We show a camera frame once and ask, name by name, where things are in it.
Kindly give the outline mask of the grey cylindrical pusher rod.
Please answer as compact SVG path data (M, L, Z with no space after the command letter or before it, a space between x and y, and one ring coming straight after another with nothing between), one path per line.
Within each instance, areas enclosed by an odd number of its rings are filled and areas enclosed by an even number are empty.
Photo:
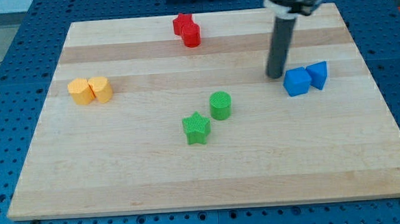
M272 79L282 76L296 19L276 17L269 47L266 74Z

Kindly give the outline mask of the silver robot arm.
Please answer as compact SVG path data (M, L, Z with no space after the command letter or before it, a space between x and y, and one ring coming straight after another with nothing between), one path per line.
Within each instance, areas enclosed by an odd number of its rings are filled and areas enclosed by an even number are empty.
M266 74L278 79L282 76L296 19L299 16L310 16L322 4L323 0L264 0L264 6L275 13L275 21Z

